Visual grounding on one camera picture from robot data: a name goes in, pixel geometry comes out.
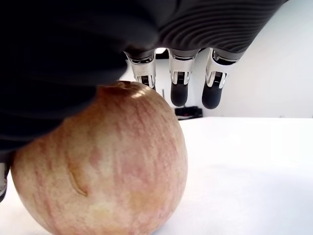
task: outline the white wall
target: white wall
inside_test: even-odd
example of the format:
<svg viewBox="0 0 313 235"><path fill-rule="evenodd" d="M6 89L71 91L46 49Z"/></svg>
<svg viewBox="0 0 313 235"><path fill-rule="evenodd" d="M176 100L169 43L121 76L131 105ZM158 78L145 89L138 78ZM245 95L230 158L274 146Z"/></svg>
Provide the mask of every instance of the white wall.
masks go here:
<svg viewBox="0 0 313 235"><path fill-rule="evenodd" d="M186 105L202 106L208 50L196 58ZM131 68L121 80L134 80ZM156 61L156 90L170 102L168 60ZM313 0L290 0L259 33L229 77L220 105L204 116L313 117Z"/></svg>

